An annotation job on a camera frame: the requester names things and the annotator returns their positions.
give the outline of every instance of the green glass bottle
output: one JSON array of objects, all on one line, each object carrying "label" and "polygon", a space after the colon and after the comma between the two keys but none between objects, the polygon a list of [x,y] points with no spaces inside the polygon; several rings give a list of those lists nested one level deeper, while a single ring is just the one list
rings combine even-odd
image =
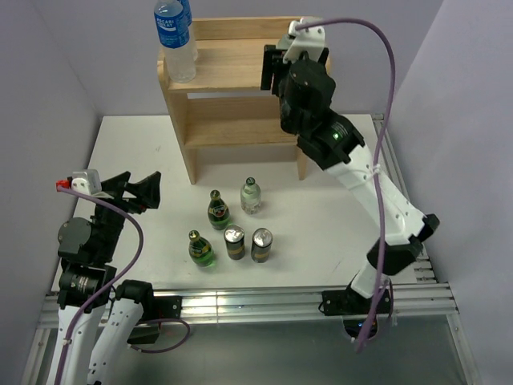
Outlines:
[{"label": "green glass bottle", "polygon": [[208,205],[208,220],[216,230],[224,230],[229,225],[230,210],[221,199],[219,191],[210,192],[210,204]]},{"label": "green glass bottle", "polygon": [[209,241],[200,236],[195,230],[189,233],[189,255],[194,263],[208,267],[216,260],[214,249]]}]

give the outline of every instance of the black bracket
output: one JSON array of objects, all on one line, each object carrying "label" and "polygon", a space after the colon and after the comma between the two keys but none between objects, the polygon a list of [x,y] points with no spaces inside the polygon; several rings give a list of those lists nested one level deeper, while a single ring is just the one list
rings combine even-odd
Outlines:
[{"label": "black bracket", "polygon": [[[348,287],[345,290],[327,290],[322,292],[319,311],[325,316],[368,314],[372,298],[365,299]],[[378,303],[376,314],[390,312],[390,293],[387,290]]]},{"label": "black bracket", "polygon": [[[170,297],[155,297],[155,308],[157,318],[175,318],[180,319],[182,311],[182,297],[179,295]],[[149,321],[154,319],[155,316],[150,314],[143,314],[141,321]],[[157,325],[151,325],[147,327],[136,327],[131,332],[127,343],[133,345],[144,345],[155,343],[159,337],[160,331]]]}]

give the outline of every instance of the white wall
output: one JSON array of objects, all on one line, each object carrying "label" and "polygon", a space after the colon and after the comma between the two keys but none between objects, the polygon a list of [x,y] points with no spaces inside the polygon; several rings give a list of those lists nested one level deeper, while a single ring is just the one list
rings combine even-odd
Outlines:
[{"label": "white wall", "polygon": [[0,383],[19,383],[75,203],[55,181],[83,168],[96,113],[28,0],[0,2]]},{"label": "white wall", "polygon": [[[32,0],[103,115],[167,114],[156,77],[156,0]],[[376,22],[389,36],[404,79],[442,0],[190,0],[197,18],[352,16]],[[388,61],[378,37],[361,26],[328,32],[338,111],[384,109]]]},{"label": "white wall", "polygon": [[513,376],[513,2],[445,0],[397,94],[391,133],[485,384]]}]

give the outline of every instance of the wooden shelf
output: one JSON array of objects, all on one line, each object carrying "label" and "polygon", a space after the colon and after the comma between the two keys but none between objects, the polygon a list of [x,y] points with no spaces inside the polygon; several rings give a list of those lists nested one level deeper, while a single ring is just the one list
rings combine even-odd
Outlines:
[{"label": "wooden shelf", "polygon": [[280,128],[278,98],[190,99],[185,148],[295,145]]},{"label": "wooden shelf", "polygon": [[198,40],[196,77],[189,83],[169,82],[170,92],[260,90],[264,45],[275,38]]},{"label": "wooden shelf", "polygon": [[[193,99],[188,94],[260,90],[264,46],[276,44],[290,22],[298,19],[194,19],[198,59],[196,77],[189,83],[169,79],[160,50],[160,88],[192,184],[197,177],[196,152],[201,148],[296,144],[296,137],[280,128],[279,101],[275,96]],[[300,180],[305,178],[306,161],[303,152],[298,151]]]}]

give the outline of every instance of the white table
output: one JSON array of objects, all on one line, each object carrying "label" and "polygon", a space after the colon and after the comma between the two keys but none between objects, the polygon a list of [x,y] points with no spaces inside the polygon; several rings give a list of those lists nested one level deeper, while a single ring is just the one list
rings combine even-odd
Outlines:
[{"label": "white table", "polygon": [[[347,117],[374,149],[370,116]],[[315,164],[309,165],[305,180],[297,179],[292,148],[203,150],[200,158],[198,182],[190,185],[168,116],[103,118],[89,163],[102,180],[124,171],[132,173],[131,181],[162,172],[159,209],[136,216],[145,243],[125,278],[151,282],[155,289],[342,286],[349,284],[378,238],[378,227],[366,211]],[[248,176],[262,188],[262,210],[256,216],[240,208],[240,187]],[[223,232],[208,222],[209,193],[214,188],[220,190],[234,223],[246,231],[247,253],[240,261],[228,258]],[[92,213],[91,203],[79,201],[76,217]],[[249,255],[252,232],[259,227],[274,235],[271,258],[264,264]],[[199,268],[188,256],[191,229],[212,243],[215,267]],[[137,241],[133,226],[125,222],[111,263],[118,271],[133,257]],[[53,290],[59,289],[60,274],[59,268]],[[394,283],[416,283],[413,267],[398,274]]]}]

